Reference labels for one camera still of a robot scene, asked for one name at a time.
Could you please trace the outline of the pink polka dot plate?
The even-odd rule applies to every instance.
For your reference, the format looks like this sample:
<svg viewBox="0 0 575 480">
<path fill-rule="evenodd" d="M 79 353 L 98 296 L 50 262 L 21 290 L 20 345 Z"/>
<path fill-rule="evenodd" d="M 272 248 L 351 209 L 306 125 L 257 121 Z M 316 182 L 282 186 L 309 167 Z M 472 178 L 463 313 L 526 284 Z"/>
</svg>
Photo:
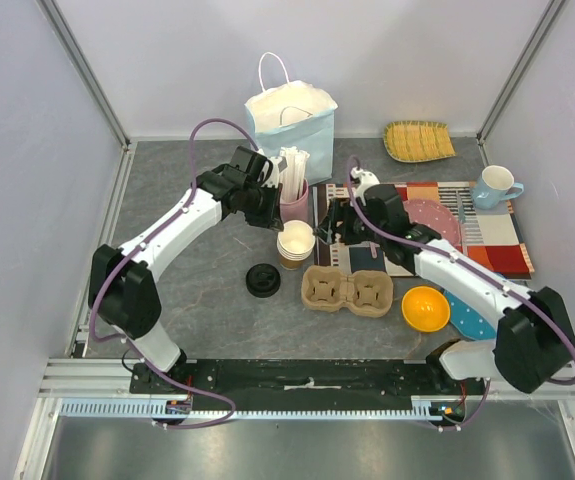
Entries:
<svg viewBox="0 0 575 480">
<path fill-rule="evenodd" d="M 411 222 L 426 225 L 451 245 L 461 246 L 460 223 L 447 207 L 430 199 L 408 199 L 403 206 Z"/>
</svg>

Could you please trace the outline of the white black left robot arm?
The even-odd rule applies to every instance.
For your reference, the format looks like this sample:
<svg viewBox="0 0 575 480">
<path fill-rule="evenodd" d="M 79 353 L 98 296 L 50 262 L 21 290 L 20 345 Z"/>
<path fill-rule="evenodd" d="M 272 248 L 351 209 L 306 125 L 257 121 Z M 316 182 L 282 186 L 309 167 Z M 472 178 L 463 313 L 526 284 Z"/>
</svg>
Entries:
<svg viewBox="0 0 575 480">
<path fill-rule="evenodd" d="M 175 393 L 186 382 L 185 354 L 160 322 L 157 282 L 167 267 L 211 227 L 241 212 L 248 225 L 280 231 L 278 168 L 266 164 L 245 172 L 221 165 L 197 177 L 163 217 L 135 238 L 114 248 L 100 246 L 92 257 L 88 305 L 92 316 L 111 325 L 153 365 L 152 382 Z"/>
</svg>

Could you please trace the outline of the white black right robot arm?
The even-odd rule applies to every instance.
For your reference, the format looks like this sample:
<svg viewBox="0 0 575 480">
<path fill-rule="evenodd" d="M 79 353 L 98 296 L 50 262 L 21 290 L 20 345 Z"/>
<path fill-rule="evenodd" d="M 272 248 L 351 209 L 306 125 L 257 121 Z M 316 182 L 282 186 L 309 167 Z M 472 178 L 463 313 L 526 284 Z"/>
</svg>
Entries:
<svg viewBox="0 0 575 480">
<path fill-rule="evenodd" d="M 513 283 L 469 259 L 411 221 L 394 186 L 330 200 L 315 234 L 326 244 L 377 244 L 390 262 L 454 294 L 494 327 L 492 341 L 440 348 L 424 371 L 432 391 L 448 393 L 469 378 L 499 378 L 523 393 L 545 383 L 575 384 L 575 336 L 561 295 Z"/>
</svg>

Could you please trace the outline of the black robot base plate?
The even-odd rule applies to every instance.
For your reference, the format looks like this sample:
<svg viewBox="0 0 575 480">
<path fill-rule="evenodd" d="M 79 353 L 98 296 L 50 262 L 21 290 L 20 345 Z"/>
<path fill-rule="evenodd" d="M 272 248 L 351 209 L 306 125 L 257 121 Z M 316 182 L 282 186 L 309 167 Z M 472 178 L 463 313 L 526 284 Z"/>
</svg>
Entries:
<svg viewBox="0 0 575 480">
<path fill-rule="evenodd" d="M 461 386 L 434 366 L 403 360 L 199 359 L 173 368 L 169 376 L 236 406 L 396 406 L 413 396 L 484 392 L 481 380 Z"/>
</svg>

